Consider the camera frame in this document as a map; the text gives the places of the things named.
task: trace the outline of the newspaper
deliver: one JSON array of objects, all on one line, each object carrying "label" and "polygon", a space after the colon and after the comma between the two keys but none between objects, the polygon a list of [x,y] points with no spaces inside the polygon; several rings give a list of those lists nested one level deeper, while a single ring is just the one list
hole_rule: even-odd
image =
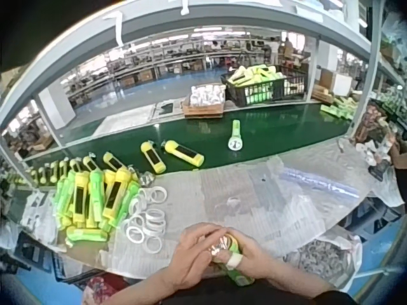
[{"label": "newspaper", "polygon": [[151,208],[166,215],[161,252],[147,254],[116,230],[109,251],[100,251],[101,263],[110,272],[145,278],[168,266],[181,232],[197,222],[235,227],[282,257],[342,220],[372,183],[360,155],[338,139],[247,163],[159,176],[155,185],[168,198]]}]

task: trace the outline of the plastic crate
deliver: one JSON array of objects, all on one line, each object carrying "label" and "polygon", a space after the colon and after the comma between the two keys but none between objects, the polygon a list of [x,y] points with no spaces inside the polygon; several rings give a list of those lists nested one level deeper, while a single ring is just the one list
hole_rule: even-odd
[{"label": "plastic crate", "polygon": [[307,74],[281,65],[275,66],[286,78],[264,81],[255,85],[236,87],[228,82],[233,72],[223,74],[221,81],[226,85],[226,99],[232,100],[237,107],[284,100],[296,95],[303,95],[307,87]]}]

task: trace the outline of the black plastic crate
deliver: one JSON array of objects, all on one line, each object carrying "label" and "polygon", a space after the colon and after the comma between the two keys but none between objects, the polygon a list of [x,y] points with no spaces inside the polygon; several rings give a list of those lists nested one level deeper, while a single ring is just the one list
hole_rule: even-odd
[{"label": "black plastic crate", "polygon": [[226,99],[232,100],[237,107],[284,100],[296,95],[303,95],[307,88],[307,74],[281,65],[275,66],[286,78],[264,81],[255,85],[236,87],[228,82],[233,72],[223,74],[221,81],[226,85]]}]

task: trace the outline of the workstation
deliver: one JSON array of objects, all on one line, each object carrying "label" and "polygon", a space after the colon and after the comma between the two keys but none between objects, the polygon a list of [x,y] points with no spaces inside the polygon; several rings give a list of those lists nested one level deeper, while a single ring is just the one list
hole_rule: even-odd
[{"label": "workstation", "polygon": [[[31,238],[62,257],[66,255],[92,268],[130,278],[145,278],[166,266],[181,231],[196,222],[236,227],[255,237],[277,257],[285,257],[327,231],[340,231],[337,224],[362,205],[378,181],[369,171],[373,165],[368,162],[367,154],[362,155],[353,141],[363,138],[356,140],[361,143],[373,139],[380,147],[385,137],[383,134],[376,138],[361,136],[358,126],[368,105],[376,103],[382,113],[383,119],[379,124],[378,118],[375,127],[385,125],[386,121],[389,128],[397,127],[401,137],[405,133],[405,123],[400,123],[404,122],[405,105],[399,97],[404,89],[403,77],[393,68],[393,63],[380,55],[378,41],[373,38],[369,41],[345,21],[337,20],[338,12],[321,11],[296,1],[285,1],[278,8],[264,8],[256,3],[207,3],[224,8],[216,10],[214,16],[203,16],[205,12],[200,2],[190,1],[190,13],[182,18],[191,27],[165,28],[171,33],[163,33],[163,29],[157,27],[156,32],[151,33],[151,14],[165,16],[167,19],[154,18],[165,27],[180,17],[181,7],[164,3],[165,7],[148,8],[140,13],[143,4],[144,1],[136,1],[110,9],[128,12],[122,28],[123,42],[130,41],[128,48],[117,48],[114,22],[99,20],[100,15],[90,16],[76,32],[58,39],[41,55],[53,60],[44,63],[40,57],[34,61],[5,97],[0,109],[3,125],[10,128],[10,119],[21,111],[24,102],[32,99],[55,141],[54,146],[39,154],[17,159],[13,148],[2,138],[2,154],[12,167],[6,179],[14,177],[15,192],[28,195],[25,201],[18,197],[18,201],[10,203],[11,210],[13,206],[24,206],[18,217],[13,214],[13,220],[19,222]],[[258,24],[242,18],[247,15],[245,10],[258,13]],[[303,10],[312,13],[314,19],[304,17]],[[138,13],[130,18],[130,12]],[[265,20],[271,15],[275,17],[275,24],[265,27]],[[197,16],[207,21],[198,22]],[[143,27],[133,32],[129,23],[141,22],[142,18],[145,18]],[[221,18],[228,24],[233,18],[239,19],[235,23],[239,26],[228,25]],[[81,37],[82,27],[91,27],[94,32],[89,37]],[[205,33],[209,27],[220,27],[218,32],[228,34],[209,35],[210,39],[193,36],[192,39],[194,33]],[[378,34],[375,29],[373,24],[374,35]],[[109,36],[96,44],[92,39],[99,31],[108,31]],[[233,36],[230,34],[233,32],[240,34]],[[71,40],[76,35],[80,38]],[[271,65],[265,60],[263,45],[270,37],[285,41],[283,36],[292,44],[295,37],[296,50],[288,59],[283,45],[278,65]],[[59,49],[72,41],[75,44],[69,49]],[[89,41],[94,44],[87,50],[94,51],[79,54],[90,46]],[[219,42],[220,50],[211,48],[213,41]],[[235,42],[238,47],[231,47],[229,42]],[[193,46],[183,50],[185,44]],[[139,45],[148,50],[137,48]],[[324,63],[318,61],[330,52],[336,52],[335,56],[325,56]],[[80,77],[80,67],[89,66],[91,60],[100,56],[111,59],[102,67],[102,72],[101,68],[88,70]],[[185,91],[176,98],[129,105],[126,89],[150,90],[154,95],[154,87],[148,86],[163,80],[167,82],[165,86],[170,86],[172,79],[200,72],[216,72],[211,76],[215,81],[205,78],[191,85],[191,81],[185,81]],[[356,78],[361,73],[367,75],[356,88],[359,83]],[[236,83],[236,79],[243,79],[242,85]],[[74,125],[79,117],[76,111],[97,104],[98,98],[108,103],[112,92],[119,100],[113,104],[115,107],[121,107],[120,101],[126,104],[120,108],[122,111],[116,109],[95,121]],[[135,91],[135,96],[142,99],[139,91]],[[64,115],[55,116],[49,111],[50,105],[55,105],[57,112],[61,112],[55,97],[60,97],[58,103],[65,103],[64,107],[71,107]],[[192,106],[199,110],[189,109]],[[196,112],[191,117],[187,110]],[[176,143],[175,148],[167,147],[165,141]],[[178,144],[182,147],[179,150],[176,149]],[[94,165],[86,165],[88,159]],[[157,166],[162,164],[164,171]],[[70,206],[84,205],[79,202],[81,196],[76,197],[78,190],[71,194],[64,190],[69,172],[73,176],[70,180],[73,189],[88,191],[92,173],[98,172],[101,181],[107,182],[107,173],[113,172],[110,188],[119,181],[127,193],[123,191],[122,198],[112,198],[114,211],[103,212],[106,207],[103,200],[100,221],[94,219],[96,223],[88,224],[85,209],[82,213],[72,213]],[[126,176],[125,183],[120,180],[124,177],[121,174]],[[106,188],[99,185],[100,195],[106,200],[111,195],[108,185]],[[136,194],[143,189],[145,196],[137,200],[134,200],[135,194],[125,198],[124,194],[132,194],[130,185],[136,188]],[[64,200],[55,199],[65,193]],[[86,192],[82,193],[81,200],[86,201]],[[146,211],[155,208],[164,214],[164,232],[150,236],[144,231],[154,231],[151,227],[144,231],[129,229],[139,227],[137,221],[147,223],[147,219],[136,212],[135,202],[142,200],[146,201]],[[90,202],[93,199],[89,199],[87,209],[91,207]],[[393,213],[385,200],[383,207],[389,222],[401,217]],[[357,235],[359,232],[350,230],[342,237],[357,245],[354,247],[357,249],[362,243],[361,240],[358,243]],[[361,264],[357,256],[352,253],[354,265],[346,270],[345,280],[335,282],[338,288],[350,285]]]}]

